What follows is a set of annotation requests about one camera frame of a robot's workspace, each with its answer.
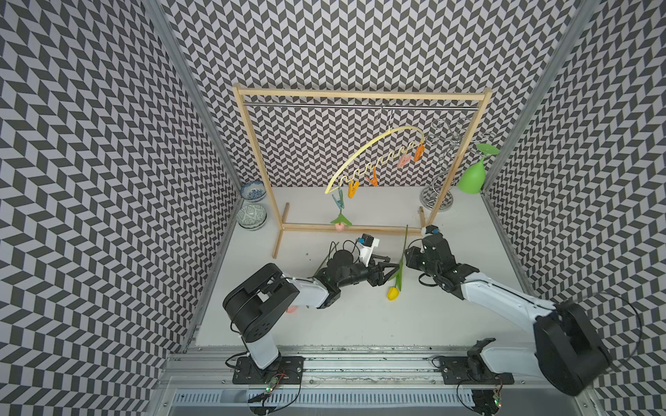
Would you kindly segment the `yellow tulip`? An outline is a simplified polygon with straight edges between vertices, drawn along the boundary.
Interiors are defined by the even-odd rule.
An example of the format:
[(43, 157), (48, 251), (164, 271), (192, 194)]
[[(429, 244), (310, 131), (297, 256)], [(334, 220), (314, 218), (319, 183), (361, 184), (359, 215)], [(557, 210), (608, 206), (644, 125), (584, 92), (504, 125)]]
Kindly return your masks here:
[(408, 236), (409, 236), (409, 225), (405, 227), (405, 235), (403, 239), (402, 253), (399, 261), (398, 269), (395, 274), (395, 282), (393, 286), (388, 290), (387, 299), (391, 302), (397, 300), (398, 296), (402, 291), (402, 274), (405, 261), (405, 251), (407, 250), (408, 245)]

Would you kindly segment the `pink tulip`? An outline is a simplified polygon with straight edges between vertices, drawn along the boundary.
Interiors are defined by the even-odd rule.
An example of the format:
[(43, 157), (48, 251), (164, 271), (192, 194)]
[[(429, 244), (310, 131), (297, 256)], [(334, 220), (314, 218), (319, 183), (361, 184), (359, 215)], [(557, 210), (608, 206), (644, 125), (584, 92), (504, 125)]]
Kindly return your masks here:
[(343, 232), (345, 229), (352, 227), (350, 220), (343, 214), (342, 208), (339, 209), (338, 216), (331, 221), (331, 224), (334, 226), (336, 232)]
[(298, 296), (287, 308), (287, 314), (292, 314), (299, 308), (326, 309), (340, 298), (340, 289), (327, 275), (328, 262), (337, 248), (338, 244), (331, 242), (326, 257), (312, 277), (287, 277), (299, 290)]

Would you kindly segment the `teal clothes peg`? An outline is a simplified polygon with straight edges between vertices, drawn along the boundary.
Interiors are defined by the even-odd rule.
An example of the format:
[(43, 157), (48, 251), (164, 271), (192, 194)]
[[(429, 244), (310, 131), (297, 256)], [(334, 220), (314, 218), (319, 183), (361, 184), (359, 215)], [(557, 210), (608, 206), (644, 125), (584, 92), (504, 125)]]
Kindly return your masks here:
[(336, 206), (338, 207), (338, 210), (343, 211), (345, 208), (343, 189), (338, 187), (338, 193), (333, 193), (332, 197), (336, 203)]

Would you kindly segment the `yellow arched peg hanger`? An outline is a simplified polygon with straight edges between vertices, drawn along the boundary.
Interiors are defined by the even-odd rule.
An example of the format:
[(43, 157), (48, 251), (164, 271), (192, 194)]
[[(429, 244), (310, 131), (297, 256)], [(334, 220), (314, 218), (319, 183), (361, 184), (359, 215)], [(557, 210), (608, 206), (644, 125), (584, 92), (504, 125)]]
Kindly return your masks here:
[(357, 151), (353, 152), (341, 166), (334, 171), (325, 187), (325, 194), (331, 194), (338, 187), (348, 187), (351, 180), (359, 180), (360, 185), (364, 183), (369, 175), (369, 170), (376, 167), (376, 173), (385, 166), (397, 166), (400, 157), (404, 154), (411, 155), (414, 162), (414, 153), (421, 143), (426, 147), (426, 133), (418, 127), (404, 126), (392, 128), (365, 143)]

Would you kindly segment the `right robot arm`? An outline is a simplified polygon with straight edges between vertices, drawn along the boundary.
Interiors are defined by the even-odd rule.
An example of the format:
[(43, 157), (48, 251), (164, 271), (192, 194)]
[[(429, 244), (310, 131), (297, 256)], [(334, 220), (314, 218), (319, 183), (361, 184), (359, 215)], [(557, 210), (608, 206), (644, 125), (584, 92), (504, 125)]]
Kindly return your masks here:
[(554, 303), (501, 284), (478, 268), (459, 263), (439, 232), (404, 251), (405, 265), (431, 277), (436, 286), (500, 315), (532, 335), (530, 344), (491, 346), (480, 357), (493, 373), (523, 374), (577, 396), (612, 365), (612, 355), (583, 308)]

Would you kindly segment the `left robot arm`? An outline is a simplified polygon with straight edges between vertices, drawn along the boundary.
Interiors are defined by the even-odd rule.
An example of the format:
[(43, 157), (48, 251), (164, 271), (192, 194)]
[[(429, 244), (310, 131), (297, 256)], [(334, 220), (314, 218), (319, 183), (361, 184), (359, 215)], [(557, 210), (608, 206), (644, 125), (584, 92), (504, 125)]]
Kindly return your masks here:
[(280, 357), (271, 331), (289, 308), (326, 309), (344, 287), (363, 282), (382, 286), (399, 270), (400, 265), (388, 257), (372, 254), (367, 260), (355, 259), (346, 250), (336, 251), (312, 278), (288, 277), (275, 263), (268, 263), (233, 289), (223, 308), (255, 367), (265, 370)]

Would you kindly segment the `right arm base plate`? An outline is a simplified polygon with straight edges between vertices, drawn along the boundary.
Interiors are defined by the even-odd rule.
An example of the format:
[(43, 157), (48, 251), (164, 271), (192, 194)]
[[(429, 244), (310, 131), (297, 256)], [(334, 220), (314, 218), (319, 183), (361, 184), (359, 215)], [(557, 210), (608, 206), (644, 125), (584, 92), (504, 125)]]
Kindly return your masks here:
[(515, 383), (511, 373), (494, 373), (480, 358), (438, 355), (430, 362), (441, 373), (444, 384), (449, 386), (459, 383), (511, 386)]

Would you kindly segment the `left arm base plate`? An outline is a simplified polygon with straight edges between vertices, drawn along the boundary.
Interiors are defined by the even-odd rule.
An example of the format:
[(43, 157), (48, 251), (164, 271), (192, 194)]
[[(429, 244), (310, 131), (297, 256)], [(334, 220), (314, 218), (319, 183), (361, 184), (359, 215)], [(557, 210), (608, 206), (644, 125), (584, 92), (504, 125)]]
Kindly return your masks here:
[(305, 357), (280, 356), (266, 369), (259, 369), (249, 356), (241, 356), (233, 365), (234, 385), (268, 385), (273, 379), (279, 386), (299, 385), (305, 369)]

